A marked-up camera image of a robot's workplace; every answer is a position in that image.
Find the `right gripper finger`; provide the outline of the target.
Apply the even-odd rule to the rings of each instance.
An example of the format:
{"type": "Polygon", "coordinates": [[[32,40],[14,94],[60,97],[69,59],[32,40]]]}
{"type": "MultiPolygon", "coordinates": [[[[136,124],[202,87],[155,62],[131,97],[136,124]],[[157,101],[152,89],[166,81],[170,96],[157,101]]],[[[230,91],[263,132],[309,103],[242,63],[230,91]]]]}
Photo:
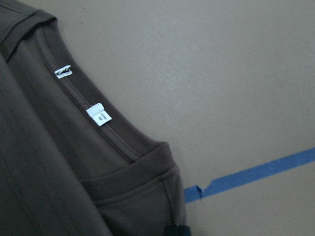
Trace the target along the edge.
{"type": "Polygon", "coordinates": [[[168,225],[164,227],[164,236],[192,236],[192,233],[187,225],[168,225]]]}

